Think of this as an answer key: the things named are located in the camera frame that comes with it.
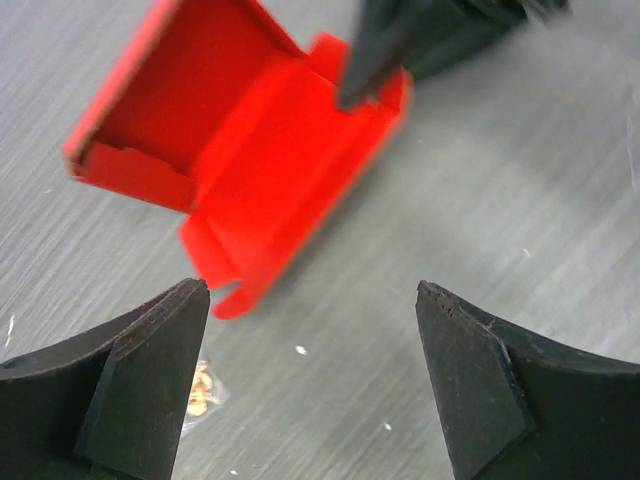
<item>debris speck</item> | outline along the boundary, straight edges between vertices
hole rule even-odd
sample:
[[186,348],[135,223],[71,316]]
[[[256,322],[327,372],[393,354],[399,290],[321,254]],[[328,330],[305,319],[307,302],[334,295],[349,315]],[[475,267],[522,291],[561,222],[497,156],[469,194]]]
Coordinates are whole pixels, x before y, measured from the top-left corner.
[[11,334],[13,333],[13,327],[15,327],[16,325],[16,316],[11,315],[11,318],[9,319],[9,329],[7,330],[7,340],[4,342],[4,348],[7,348],[9,346],[9,343],[11,343]]

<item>gray surface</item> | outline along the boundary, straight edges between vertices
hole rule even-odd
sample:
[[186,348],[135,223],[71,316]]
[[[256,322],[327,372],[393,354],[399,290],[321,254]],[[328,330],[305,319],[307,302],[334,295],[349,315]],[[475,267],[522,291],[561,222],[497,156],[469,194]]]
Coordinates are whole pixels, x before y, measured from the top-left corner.
[[[356,6],[266,3],[303,42],[347,35]],[[148,4],[0,2],[0,358],[192,275],[179,215],[72,183],[59,155]],[[410,126],[255,315],[210,322],[232,398],[183,442],[176,478],[451,478],[414,316],[420,279],[640,361],[639,10],[576,2],[566,24],[421,89]]]

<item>red box lid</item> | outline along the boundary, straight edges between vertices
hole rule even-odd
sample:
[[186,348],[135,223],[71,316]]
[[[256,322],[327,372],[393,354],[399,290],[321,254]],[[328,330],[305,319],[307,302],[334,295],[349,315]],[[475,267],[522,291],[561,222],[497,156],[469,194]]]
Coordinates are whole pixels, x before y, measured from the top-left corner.
[[214,309],[251,310],[405,118],[409,75],[335,106],[348,46],[300,50],[254,0],[160,0],[64,146],[79,181],[189,214]]

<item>small gold object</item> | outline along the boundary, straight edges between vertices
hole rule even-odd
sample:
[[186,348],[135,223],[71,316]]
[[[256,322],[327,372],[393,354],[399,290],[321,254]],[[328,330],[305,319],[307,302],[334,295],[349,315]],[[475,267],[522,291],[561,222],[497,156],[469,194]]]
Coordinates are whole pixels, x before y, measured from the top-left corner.
[[209,363],[198,362],[196,372],[193,375],[189,403],[187,404],[187,414],[192,417],[204,415],[209,409],[208,401],[213,401],[213,378],[207,373]]

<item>black plastic part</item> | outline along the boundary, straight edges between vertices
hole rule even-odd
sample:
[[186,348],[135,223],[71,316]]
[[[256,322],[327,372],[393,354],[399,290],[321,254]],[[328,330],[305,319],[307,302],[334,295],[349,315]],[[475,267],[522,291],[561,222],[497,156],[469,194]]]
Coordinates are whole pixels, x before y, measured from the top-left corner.
[[418,323],[456,480],[637,480],[640,366],[423,282]]
[[474,57],[526,23],[527,10],[547,20],[568,9],[568,0],[365,0],[338,105],[376,94],[401,65],[421,81]]
[[3,480],[169,480],[207,320],[184,280],[83,334],[0,365]]

